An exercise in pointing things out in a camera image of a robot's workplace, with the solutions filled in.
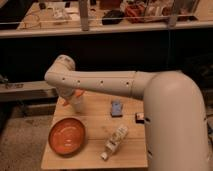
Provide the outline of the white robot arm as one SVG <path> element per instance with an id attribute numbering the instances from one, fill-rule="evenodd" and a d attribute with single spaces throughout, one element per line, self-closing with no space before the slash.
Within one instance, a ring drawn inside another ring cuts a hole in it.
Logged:
<path id="1" fill-rule="evenodd" d="M 149 171 L 210 171 L 205 104 L 196 83 L 179 71 L 79 72 L 67 56 L 45 74 L 48 84 L 139 100 L 145 116 Z"/>

